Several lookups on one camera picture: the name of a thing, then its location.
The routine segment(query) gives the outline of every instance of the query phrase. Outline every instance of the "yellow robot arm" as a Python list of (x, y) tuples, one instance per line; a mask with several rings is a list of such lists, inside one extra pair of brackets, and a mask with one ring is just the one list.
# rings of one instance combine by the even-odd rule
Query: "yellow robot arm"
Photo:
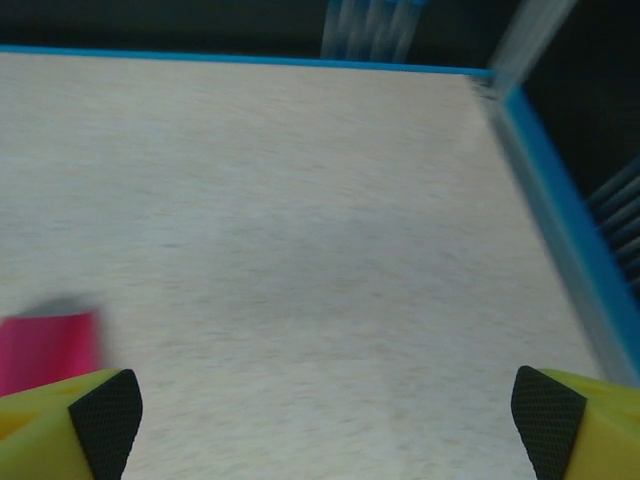
[(132, 370), (0, 397), (0, 479), (120, 479), (141, 418)]
[(511, 410), (538, 479), (640, 478), (640, 390), (522, 367)]

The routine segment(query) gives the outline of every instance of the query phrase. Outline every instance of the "wooden surface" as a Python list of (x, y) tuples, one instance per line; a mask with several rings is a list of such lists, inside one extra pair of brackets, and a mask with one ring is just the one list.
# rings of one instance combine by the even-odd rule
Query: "wooden surface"
[(534, 478), (516, 369), (596, 370), (465, 78), (0, 65), (0, 311), (104, 301), (125, 479)]

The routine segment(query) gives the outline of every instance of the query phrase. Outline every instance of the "blue edge trim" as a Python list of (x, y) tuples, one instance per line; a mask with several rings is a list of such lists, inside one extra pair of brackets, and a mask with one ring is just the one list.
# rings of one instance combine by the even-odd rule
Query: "blue edge trim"
[[(165, 53), (149, 51), (98, 50), (78, 48), (31, 47), (0, 45), (0, 52), (40, 55), (72, 55), (190, 62), (245, 63), (258, 65), (287, 65), (321, 68), (348, 68), (360, 70), (386, 70), (395, 72), (441, 73), (490, 77), (491, 70), (430, 65), (349, 62), (301, 58), (255, 57), (241, 55), (210, 55), (195, 53)], [(600, 297), (613, 331), (630, 359), (636, 372), (640, 372), (640, 315), (622, 273), (598, 234), (591, 216), (581, 200), (560, 155), (547, 136), (542, 122), (521, 89), (516, 89), (506, 100), (505, 108), (512, 117), (518, 134), (528, 150), (529, 157), (547, 189), (556, 213), (563, 222), (570, 242), (587, 275), (587, 281)]]
[(541, 120), (520, 88), (507, 97), (505, 109), (529, 153), (533, 170), (540, 176), (552, 200), (572, 248), (582, 262), (586, 280), (599, 297), (609, 324), (634, 370), (640, 372), (640, 316), (622, 272)]
[(350, 62), (312, 58), (253, 57), (242, 55), (215, 55), (200, 53), (149, 52), (137, 50), (100, 50), (83, 48), (31, 47), (0, 45), (0, 52), (36, 55), (71, 55), (76, 57), (132, 58), (142, 60), (174, 60), (182, 62), (248, 63), (256, 65), (288, 65), (292, 67), (349, 68), (357, 70), (387, 70), (391, 72), (443, 73), (488, 77), (484, 68), (445, 67), (436, 65), (407, 65), (401, 63)]

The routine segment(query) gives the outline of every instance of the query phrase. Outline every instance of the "pink object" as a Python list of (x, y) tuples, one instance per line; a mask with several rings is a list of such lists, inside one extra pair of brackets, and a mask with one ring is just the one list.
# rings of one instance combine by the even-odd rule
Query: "pink object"
[[(9, 317), (0, 325), (0, 396), (100, 368), (97, 309), (78, 311), (69, 300), (57, 302)], [(69, 313), (74, 307), (75, 313)]]

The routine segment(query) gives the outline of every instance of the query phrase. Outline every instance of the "black textured pad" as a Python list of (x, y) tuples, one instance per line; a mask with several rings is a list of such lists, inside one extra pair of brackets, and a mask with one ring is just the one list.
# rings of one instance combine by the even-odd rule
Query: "black textured pad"
[(142, 397), (132, 370), (118, 372), (69, 407), (96, 480), (119, 480), (142, 419)]
[(521, 367), (511, 396), (513, 420), (538, 480), (562, 480), (587, 399), (531, 368)]

